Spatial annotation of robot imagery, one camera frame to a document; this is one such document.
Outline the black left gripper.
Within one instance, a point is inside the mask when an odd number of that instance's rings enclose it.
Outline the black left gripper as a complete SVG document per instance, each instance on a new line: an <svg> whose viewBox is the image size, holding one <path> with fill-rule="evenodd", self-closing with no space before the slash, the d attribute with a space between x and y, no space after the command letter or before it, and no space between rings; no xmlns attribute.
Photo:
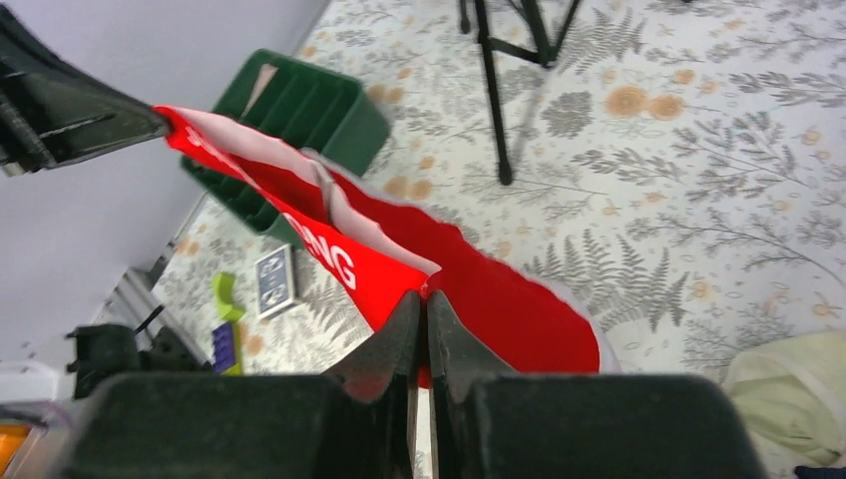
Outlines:
<svg viewBox="0 0 846 479"><path fill-rule="evenodd" d="M170 121L65 62L1 8L1 172L86 162L170 132Z"/></svg>

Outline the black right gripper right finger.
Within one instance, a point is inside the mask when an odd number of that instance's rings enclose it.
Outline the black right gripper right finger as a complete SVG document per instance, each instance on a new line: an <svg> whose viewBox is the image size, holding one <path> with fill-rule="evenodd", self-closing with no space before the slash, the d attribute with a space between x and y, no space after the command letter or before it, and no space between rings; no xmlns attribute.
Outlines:
<svg viewBox="0 0 846 479"><path fill-rule="evenodd" d="M692 375L523 374L427 302L437 478L762 478L738 414Z"/></svg>

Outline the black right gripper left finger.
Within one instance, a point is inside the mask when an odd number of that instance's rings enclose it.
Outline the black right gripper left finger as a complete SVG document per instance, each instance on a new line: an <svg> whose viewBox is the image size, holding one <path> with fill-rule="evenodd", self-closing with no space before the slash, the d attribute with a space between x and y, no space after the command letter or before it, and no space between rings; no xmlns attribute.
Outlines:
<svg viewBox="0 0 846 479"><path fill-rule="evenodd" d="M63 478L409 478L421 300L319 374L124 374L98 387Z"/></svg>

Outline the red underwear white trim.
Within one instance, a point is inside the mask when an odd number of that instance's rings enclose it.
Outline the red underwear white trim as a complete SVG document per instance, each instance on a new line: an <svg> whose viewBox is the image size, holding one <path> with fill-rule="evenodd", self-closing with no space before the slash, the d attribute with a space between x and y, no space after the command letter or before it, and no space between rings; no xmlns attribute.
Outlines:
<svg viewBox="0 0 846 479"><path fill-rule="evenodd" d="M441 291L462 324L518 371L620 370L566 285L480 252L456 226L367 188L312 150L217 114L173 106L158 113L172 124L171 148L248 184L281 213L373 329L405 292Z"/></svg>

